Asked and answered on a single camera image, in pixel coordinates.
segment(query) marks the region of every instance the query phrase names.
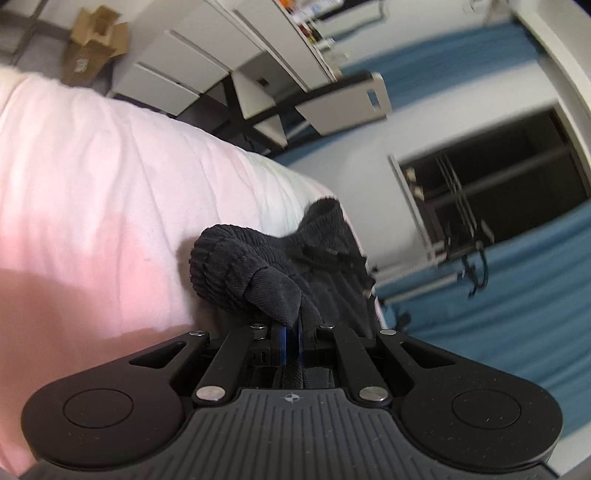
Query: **wrinkled fabric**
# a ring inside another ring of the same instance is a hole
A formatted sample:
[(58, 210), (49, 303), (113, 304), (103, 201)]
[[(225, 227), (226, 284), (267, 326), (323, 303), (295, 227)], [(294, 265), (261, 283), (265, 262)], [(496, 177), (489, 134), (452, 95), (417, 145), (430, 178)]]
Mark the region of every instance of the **wrinkled fabric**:
[(276, 236), (330, 192), (190, 125), (0, 67), (0, 467), (43, 385), (233, 319), (187, 260), (217, 223)]
[(312, 204), (283, 238), (234, 225), (206, 229), (190, 275), (200, 297), (251, 323), (271, 319), (294, 329), (307, 315), (314, 325), (347, 325), (367, 338), (379, 329), (374, 281), (335, 199)]

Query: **cardboard box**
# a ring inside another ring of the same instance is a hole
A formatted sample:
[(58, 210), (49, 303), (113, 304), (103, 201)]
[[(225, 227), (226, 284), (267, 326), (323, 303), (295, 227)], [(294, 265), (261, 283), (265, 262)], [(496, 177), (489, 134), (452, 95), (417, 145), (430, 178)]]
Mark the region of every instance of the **cardboard box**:
[(127, 23), (116, 23), (120, 14), (104, 5), (90, 13), (83, 8), (64, 52), (61, 81), (88, 85), (112, 58), (127, 52)]

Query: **round screw head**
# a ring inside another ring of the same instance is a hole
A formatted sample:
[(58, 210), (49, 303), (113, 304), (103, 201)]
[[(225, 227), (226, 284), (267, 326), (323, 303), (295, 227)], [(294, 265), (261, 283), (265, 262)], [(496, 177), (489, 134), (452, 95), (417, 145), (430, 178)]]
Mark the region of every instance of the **round screw head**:
[(208, 385), (207, 387), (201, 387), (197, 390), (197, 398), (199, 400), (206, 400), (206, 401), (218, 401), (221, 400), (226, 391), (222, 387), (218, 387), (217, 385)]
[(359, 390), (359, 396), (367, 401), (384, 401), (388, 398), (388, 390), (382, 387), (363, 387)]

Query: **blue mat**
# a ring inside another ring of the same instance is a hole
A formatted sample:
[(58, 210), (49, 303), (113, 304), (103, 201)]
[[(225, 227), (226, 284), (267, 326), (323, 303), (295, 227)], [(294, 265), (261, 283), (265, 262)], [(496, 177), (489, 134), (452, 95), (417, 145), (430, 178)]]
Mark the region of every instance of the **blue mat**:
[[(460, 280), (389, 306), (387, 322), (409, 312), (409, 334), (548, 389), (569, 434), (591, 421), (591, 202), (486, 252), (486, 290), (468, 299), (471, 283)], [(461, 269), (420, 272), (378, 297)]]

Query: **white blanket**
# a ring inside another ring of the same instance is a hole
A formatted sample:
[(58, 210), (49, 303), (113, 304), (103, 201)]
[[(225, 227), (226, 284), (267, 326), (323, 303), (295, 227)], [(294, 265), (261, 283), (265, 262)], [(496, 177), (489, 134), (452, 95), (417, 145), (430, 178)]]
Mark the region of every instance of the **white blanket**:
[(201, 130), (0, 67), (0, 466), (44, 384), (221, 318), (189, 252), (216, 223), (276, 236), (330, 195)]

